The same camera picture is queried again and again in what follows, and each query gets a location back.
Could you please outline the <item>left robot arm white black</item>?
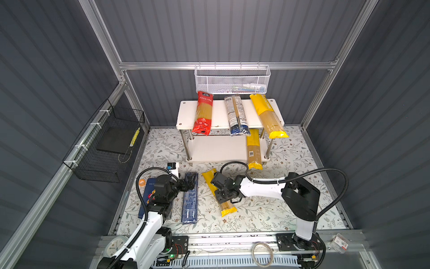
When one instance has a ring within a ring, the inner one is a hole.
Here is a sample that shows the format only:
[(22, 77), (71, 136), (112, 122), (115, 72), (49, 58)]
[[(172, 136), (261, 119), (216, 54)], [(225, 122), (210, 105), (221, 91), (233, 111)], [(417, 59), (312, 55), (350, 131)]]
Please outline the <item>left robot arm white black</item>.
[(195, 189), (198, 176), (186, 174), (177, 179), (171, 174), (158, 176), (154, 183), (154, 193), (144, 196), (144, 216), (137, 230), (115, 254), (104, 257), (98, 263), (99, 269), (149, 269), (157, 257), (172, 248), (172, 231), (164, 227), (170, 215), (173, 200), (180, 192)]

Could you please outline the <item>blue spaghetti box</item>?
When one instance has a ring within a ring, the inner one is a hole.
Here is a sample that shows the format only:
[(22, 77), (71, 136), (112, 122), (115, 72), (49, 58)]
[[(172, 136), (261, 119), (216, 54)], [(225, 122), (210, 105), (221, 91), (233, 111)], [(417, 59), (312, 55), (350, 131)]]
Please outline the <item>blue spaghetti box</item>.
[(185, 175), (187, 184), (193, 183), (193, 188), (184, 193), (182, 224), (196, 224), (198, 220), (198, 173), (189, 172)]

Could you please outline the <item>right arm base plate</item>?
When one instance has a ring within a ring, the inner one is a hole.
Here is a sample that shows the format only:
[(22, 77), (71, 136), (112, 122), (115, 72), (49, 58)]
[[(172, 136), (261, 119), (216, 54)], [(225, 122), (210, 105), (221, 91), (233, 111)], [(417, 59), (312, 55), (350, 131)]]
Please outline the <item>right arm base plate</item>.
[(277, 233), (275, 238), (280, 251), (317, 251), (320, 253), (325, 246), (318, 233), (313, 233), (309, 241), (299, 238), (295, 233)]

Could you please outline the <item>clear blue spaghetti pack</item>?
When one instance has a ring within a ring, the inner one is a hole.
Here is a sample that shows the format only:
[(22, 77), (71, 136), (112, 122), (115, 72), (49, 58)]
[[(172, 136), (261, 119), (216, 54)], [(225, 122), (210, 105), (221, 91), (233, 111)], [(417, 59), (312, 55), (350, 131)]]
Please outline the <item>clear blue spaghetti pack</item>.
[(239, 95), (224, 98), (231, 136), (250, 136), (245, 109)]

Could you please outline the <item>red spaghetti pack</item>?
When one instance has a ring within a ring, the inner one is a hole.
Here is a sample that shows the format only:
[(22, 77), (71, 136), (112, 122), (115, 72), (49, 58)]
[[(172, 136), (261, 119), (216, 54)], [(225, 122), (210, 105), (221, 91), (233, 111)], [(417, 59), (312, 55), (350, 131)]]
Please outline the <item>red spaghetti pack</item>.
[(192, 132), (209, 136), (212, 126), (213, 95), (198, 92), (198, 104)]

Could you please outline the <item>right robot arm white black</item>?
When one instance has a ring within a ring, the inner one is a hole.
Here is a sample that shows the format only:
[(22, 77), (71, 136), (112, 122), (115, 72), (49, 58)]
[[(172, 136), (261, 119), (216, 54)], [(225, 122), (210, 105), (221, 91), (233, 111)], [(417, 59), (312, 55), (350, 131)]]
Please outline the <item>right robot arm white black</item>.
[(283, 200), (297, 217), (295, 235), (303, 241), (311, 241), (315, 233), (320, 191), (305, 177), (315, 170), (303, 174), (289, 173), (284, 178), (251, 179), (237, 176), (232, 179), (217, 172), (211, 180), (217, 190), (216, 199), (220, 203), (244, 197), (266, 197)]

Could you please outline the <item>yellow Pastatime spaghetti pack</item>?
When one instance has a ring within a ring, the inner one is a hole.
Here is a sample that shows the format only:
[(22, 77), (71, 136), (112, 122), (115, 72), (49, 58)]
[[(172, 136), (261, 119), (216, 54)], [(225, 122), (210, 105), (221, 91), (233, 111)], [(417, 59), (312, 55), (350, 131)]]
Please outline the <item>yellow Pastatime spaghetti pack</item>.
[[(208, 184), (208, 187), (214, 196), (216, 195), (215, 192), (218, 191), (218, 188), (214, 186), (211, 183), (211, 181), (214, 179), (216, 173), (217, 173), (217, 170), (215, 168), (211, 169), (210, 171), (202, 173), (204, 180)], [(223, 202), (223, 203), (219, 202), (219, 206), (221, 209), (222, 217), (225, 217), (228, 214), (233, 214), (237, 212), (237, 208), (230, 201)]]

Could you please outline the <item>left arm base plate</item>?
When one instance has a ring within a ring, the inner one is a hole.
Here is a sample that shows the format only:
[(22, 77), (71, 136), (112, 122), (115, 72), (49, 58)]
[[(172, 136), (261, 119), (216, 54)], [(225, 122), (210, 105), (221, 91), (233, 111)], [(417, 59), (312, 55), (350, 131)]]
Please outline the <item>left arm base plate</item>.
[(160, 255), (177, 255), (186, 254), (189, 247), (189, 237), (173, 236), (170, 243), (167, 243), (166, 248), (160, 253)]

